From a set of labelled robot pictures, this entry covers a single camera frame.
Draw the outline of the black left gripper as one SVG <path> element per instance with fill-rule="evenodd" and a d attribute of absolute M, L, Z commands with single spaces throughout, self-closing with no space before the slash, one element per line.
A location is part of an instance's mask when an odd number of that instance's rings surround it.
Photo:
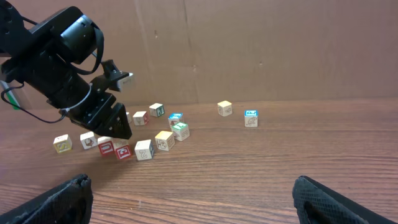
<path fill-rule="evenodd" d="M 112 104 L 116 97 L 107 89 L 116 90 L 113 77 L 100 75 L 86 82 L 79 75 L 72 75 L 61 82 L 60 88 L 47 96 L 47 103 L 59 110 L 72 123 L 96 131 L 99 136 L 129 139 L 132 131 L 122 103 Z"/>

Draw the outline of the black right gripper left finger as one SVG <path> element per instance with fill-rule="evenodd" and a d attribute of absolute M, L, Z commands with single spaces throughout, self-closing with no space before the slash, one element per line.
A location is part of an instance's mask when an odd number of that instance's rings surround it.
<path fill-rule="evenodd" d="M 79 174 L 1 215 L 6 224 L 88 224 L 93 205 L 91 179 Z"/>

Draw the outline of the red edged bee block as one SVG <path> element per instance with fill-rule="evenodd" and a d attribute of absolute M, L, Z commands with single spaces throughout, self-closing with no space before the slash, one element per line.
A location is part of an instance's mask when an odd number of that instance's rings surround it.
<path fill-rule="evenodd" d="M 98 138 L 98 149 L 102 156 L 114 154 L 113 140 L 113 138 L 107 136 L 102 136 Z"/>

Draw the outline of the red elephant wooden block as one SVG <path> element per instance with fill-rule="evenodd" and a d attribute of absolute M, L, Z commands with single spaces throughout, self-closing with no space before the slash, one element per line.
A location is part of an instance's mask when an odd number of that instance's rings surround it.
<path fill-rule="evenodd" d="M 127 159 L 132 156 L 129 142 L 126 139 L 115 139 L 113 141 L 113 147 L 115 155 L 119 160 Z"/>

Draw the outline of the yellow letter wooden block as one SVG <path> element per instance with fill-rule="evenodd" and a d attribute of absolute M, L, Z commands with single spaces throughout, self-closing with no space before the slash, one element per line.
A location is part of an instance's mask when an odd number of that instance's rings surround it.
<path fill-rule="evenodd" d="M 62 152 L 72 150 L 73 143 L 70 139 L 70 136 L 68 134 L 64 134 L 54 139 L 53 146 L 55 150 L 60 154 Z"/>

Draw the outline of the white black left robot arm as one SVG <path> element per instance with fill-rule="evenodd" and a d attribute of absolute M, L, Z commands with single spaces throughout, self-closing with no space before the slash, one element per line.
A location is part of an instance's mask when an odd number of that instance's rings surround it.
<path fill-rule="evenodd" d="M 100 28 L 75 6 L 27 29 L 27 18 L 1 1 L 1 80 L 29 84 L 47 97 L 62 118 L 100 136 L 132 136 L 125 106 L 112 91 L 132 74 L 103 60 Z"/>

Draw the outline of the white block near arm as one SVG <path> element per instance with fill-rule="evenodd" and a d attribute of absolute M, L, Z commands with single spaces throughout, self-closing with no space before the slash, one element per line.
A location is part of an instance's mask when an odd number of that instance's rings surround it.
<path fill-rule="evenodd" d="M 80 142 L 84 150 L 90 149 L 98 145 L 94 132 L 90 131 L 80 135 Z"/>

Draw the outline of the green red wooden block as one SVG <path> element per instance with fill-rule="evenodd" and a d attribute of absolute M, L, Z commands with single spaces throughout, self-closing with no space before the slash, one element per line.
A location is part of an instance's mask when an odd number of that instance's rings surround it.
<path fill-rule="evenodd" d="M 126 116 L 127 116 L 128 123 L 131 123 L 132 122 L 132 117 L 131 117 L 130 112 L 126 112 Z"/>

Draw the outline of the white block dark edge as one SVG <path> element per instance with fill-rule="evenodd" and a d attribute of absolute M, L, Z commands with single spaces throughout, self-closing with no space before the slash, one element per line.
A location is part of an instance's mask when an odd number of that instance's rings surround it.
<path fill-rule="evenodd" d="M 149 113 L 153 117 L 159 117 L 165 114 L 164 106 L 161 103 L 154 103 L 149 106 Z"/>

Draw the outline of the yellow top wooden block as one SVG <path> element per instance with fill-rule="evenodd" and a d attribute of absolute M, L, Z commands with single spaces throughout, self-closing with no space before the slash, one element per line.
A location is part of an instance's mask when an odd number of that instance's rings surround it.
<path fill-rule="evenodd" d="M 170 131 L 161 131 L 155 136 L 157 148 L 162 151 L 170 151 L 175 145 L 174 134 Z"/>

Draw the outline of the blue wooden block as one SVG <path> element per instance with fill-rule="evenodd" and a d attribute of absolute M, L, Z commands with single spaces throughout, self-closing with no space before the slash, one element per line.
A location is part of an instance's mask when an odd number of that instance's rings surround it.
<path fill-rule="evenodd" d="M 177 123 L 184 123 L 184 117 L 183 117 L 183 113 L 172 113 L 169 117 L 168 117 L 168 121 L 169 121 L 169 125 L 172 128 L 174 125 L 176 125 Z"/>
<path fill-rule="evenodd" d="M 244 112 L 245 127 L 258 127 L 258 110 L 246 110 Z"/>

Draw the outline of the green top wooden block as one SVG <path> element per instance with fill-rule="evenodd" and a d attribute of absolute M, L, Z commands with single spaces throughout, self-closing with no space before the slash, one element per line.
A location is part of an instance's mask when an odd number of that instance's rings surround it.
<path fill-rule="evenodd" d="M 188 124 L 179 122 L 172 126 L 174 138 L 178 141 L 184 141 L 190 136 Z"/>

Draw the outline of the cardboard backdrop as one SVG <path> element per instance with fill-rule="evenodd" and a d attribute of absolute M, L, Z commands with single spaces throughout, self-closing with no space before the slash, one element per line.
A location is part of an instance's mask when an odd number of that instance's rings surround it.
<path fill-rule="evenodd" d="M 125 105 L 397 95 L 396 1 L 14 1 L 76 6 L 134 81 Z"/>

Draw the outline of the far blue wooden block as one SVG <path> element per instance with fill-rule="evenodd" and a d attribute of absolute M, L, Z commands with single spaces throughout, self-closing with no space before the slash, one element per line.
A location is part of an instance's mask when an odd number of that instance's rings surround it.
<path fill-rule="evenodd" d="M 258 110 L 246 110 L 244 112 L 245 127 L 258 127 Z"/>

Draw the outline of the far yellow wooden block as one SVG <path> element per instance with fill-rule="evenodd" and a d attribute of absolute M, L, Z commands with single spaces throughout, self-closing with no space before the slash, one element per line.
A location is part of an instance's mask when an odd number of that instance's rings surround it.
<path fill-rule="evenodd" d="M 222 101 L 218 104 L 218 114 L 221 116 L 229 116 L 233 114 L 232 103 L 229 101 Z"/>

